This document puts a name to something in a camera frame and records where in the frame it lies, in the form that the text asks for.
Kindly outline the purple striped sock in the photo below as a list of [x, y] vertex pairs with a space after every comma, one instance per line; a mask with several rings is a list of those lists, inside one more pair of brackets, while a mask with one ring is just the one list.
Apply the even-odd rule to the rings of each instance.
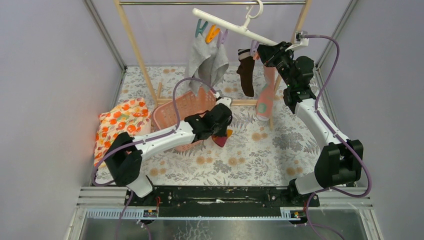
[[228, 138], [233, 134], [233, 130], [232, 129], [227, 129], [226, 130], [226, 134], [224, 136], [216, 136], [213, 135], [212, 141], [219, 147], [223, 148], [228, 140]]

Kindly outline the pink plastic laundry basket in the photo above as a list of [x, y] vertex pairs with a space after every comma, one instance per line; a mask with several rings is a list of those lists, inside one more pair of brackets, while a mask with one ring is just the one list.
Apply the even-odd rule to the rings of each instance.
[[[216, 97], [211, 90], [199, 89], [198, 95], [187, 92], [176, 98], [176, 106], [181, 120], [210, 111], [216, 103]], [[155, 131], [167, 129], [177, 124], [177, 114], [173, 101], [158, 106], [152, 113], [152, 124]]]

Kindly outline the white plastic clip hanger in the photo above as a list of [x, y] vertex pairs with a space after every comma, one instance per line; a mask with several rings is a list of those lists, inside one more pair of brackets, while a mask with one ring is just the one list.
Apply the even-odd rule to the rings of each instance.
[[219, 27], [224, 27], [225, 29], [227, 29], [229, 31], [232, 31], [232, 32], [237, 33], [239, 35], [248, 37], [248, 38], [255, 40], [255, 41], [257, 41], [261, 44], [268, 45], [268, 46], [277, 45], [278, 44], [277, 42], [270, 40], [270, 39], [268, 39], [264, 36], [261, 36], [257, 33], [254, 33], [254, 32], [252, 32], [248, 29], [248, 25], [250, 24], [251, 20], [260, 17], [262, 15], [263, 11], [264, 11], [264, 3], [261, 0], [257, 0], [256, 2], [259, 5], [259, 9], [258, 9], [257, 14], [251, 15], [251, 11], [252, 11], [252, 8], [253, 8], [251, 6], [247, 10], [247, 13], [246, 13], [246, 16], [245, 16], [245, 21], [242, 25], [235, 25], [231, 22], [228, 22], [224, 19], [216, 17], [212, 14], [209, 14], [209, 13], [202, 11], [200, 9], [197, 9], [197, 8], [194, 8], [192, 10], [192, 14], [195, 17], [198, 17], [199, 19], [205, 20], [205, 21], [212, 23], [214, 25], [217, 25]]

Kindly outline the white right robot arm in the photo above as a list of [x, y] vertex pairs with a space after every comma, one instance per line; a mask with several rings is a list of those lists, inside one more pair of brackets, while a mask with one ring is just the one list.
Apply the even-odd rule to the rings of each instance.
[[320, 148], [313, 172], [289, 183], [287, 201], [299, 206], [307, 194], [359, 180], [364, 148], [359, 140], [349, 139], [320, 112], [319, 99], [310, 87], [314, 62], [307, 56], [294, 58], [291, 47], [285, 41], [273, 46], [260, 44], [257, 53], [263, 65], [275, 68], [284, 80], [285, 105], [303, 121]]

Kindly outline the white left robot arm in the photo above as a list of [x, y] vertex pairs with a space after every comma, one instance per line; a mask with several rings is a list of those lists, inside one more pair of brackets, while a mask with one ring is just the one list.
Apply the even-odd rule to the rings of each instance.
[[152, 204], [154, 185], [141, 172], [142, 162], [175, 147], [223, 137], [232, 119], [230, 104], [218, 103], [204, 114], [187, 116], [176, 125], [147, 135], [131, 137], [127, 132], [120, 133], [104, 156], [112, 183], [133, 191], [142, 205]]

